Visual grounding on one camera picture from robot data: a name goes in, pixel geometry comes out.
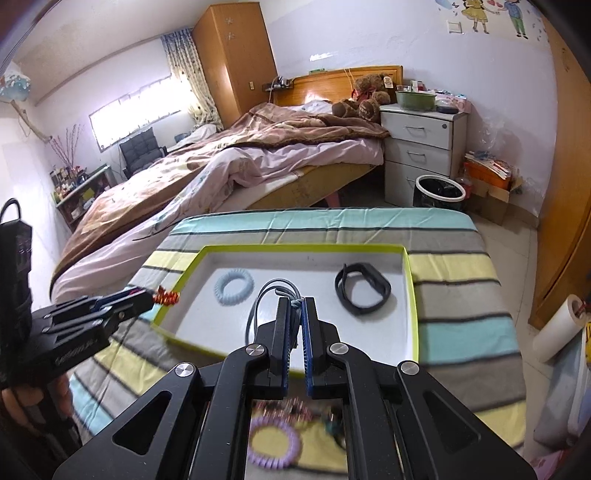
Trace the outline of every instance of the green pot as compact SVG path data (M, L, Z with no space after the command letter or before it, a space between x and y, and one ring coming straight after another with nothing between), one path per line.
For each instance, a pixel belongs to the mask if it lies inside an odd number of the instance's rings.
M396 92L396 100L401 108L420 112L435 110L435 97L432 93Z

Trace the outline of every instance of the wardrobe door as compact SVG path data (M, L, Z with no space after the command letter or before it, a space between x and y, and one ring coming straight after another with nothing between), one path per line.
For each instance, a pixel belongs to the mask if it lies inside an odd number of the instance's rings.
M277 76L267 29L258 3L212 6L228 60L228 71L241 114L267 102L262 85Z
M546 324L566 296L587 296L591 282L591 84L558 32L545 22L554 57L558 127L550 185L538 230L534 310Z
M199 53L207 86L222 119L228 128L240 117L228 73L226 54L218 35L212 8L208 8L193 29L193 41Z

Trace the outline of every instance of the metal screw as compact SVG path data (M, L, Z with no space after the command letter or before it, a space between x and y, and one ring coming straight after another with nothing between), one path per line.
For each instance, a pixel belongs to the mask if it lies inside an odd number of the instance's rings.
M259 343L251 343L250 345L246 346L246 353L248 353L250 356L259 356L265 353L265 347Z
M194 371L195 367L191 364L178 364L174 369L174 373L179 377L188 377L189 375L193 375Z
M346 346L344 343L336 342L330 346L330 351L333 352L335 355L344 355L349 351L349 347Z
M404 362L400 370L405 375L416 375L418 373L418 365L415 362Z

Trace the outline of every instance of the paper towel roll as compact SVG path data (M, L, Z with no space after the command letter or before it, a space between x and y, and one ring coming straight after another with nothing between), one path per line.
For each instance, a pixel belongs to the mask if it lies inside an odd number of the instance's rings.
M587 314L583 313L581 318L574 315L582 303L576 295L569 295L534 338L532 348L540 362L550 360L583 329L587 323Z

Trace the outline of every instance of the white wall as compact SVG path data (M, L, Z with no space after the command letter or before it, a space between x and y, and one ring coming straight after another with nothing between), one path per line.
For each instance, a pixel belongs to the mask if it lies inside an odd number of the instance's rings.
M38 125L35 108L21 103L29 119ZM0 102L0 207L9 198L18 199L23 220L33 227L32 270L29 284L33 309L49 305L51 274L70 235L66 223L51 199L53 185L45 145L30 132L11 105ZM16 208L7 210L6 220L16 218Z
M538 215L546 191L556 139L554 67L545 36L516 38L507 12L490 17L486 35L472 31L461 0L455 18L464 34L449 34L447 0L260 0L277 72L301 76L309 70L400 64L406 79L464 93L474 110L468 147L482 146L498 126L495 150L525 177L525 193L512 202ZM531 6L519 3L524 16ZM506 24L503 32L500 22ZM528 32L537 30L532 23ZM314 54L331 56L310 61Z
M76 151L76 164L88 171L109 163L117 177L125 167L118 145L101 152L92 132L89 115L117 98L133 93L143 86L170 75L168 61L160 39L134 47L111 57L66 83L37 106L41 124L47 135L60 135L65 140L66 128L82 124ZM194 125L187 112L170 115L152 126L161 147L175 144L174 136L187 132ZM51 162L61 166L50 151Z

